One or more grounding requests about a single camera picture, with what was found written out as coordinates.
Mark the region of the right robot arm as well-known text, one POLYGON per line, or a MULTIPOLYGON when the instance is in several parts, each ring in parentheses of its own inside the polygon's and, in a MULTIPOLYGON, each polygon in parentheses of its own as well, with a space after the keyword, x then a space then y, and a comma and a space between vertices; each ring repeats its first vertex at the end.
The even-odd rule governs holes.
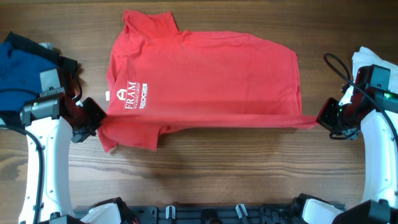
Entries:
POLYGON ((320 198, 300 194, 290 204, 291 223, 397 223, 397 93, 392 88, 392 69, 360 65, 346 81, 352 90, 340 101, 330 98, 317 123, 334 140, 363 135, 362 201, 343 211, 320 198))

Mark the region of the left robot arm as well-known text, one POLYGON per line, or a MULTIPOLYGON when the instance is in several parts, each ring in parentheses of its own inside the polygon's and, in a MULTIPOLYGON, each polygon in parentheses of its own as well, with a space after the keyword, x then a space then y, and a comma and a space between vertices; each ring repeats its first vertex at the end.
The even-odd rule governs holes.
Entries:
POLYGON ((41 90, 21 111, 29 158, 19 223, 74 214, 68 176, 70 144, 94 136, 106 117, 92 98, 79 101, 72 75, 61 68, 40 72, 39 84, 41 90))

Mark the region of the red FRAM t-shirt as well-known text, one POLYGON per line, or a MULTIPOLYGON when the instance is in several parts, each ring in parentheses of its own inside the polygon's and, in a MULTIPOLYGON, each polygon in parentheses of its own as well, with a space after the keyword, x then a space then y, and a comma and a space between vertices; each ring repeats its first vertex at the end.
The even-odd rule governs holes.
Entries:
POLYGON ((296 53, 248 33, 181 31, 170 12, 126 10, 109 59, 104 151, 156 150, 163 134, 190 128, 299 128, 296 53))

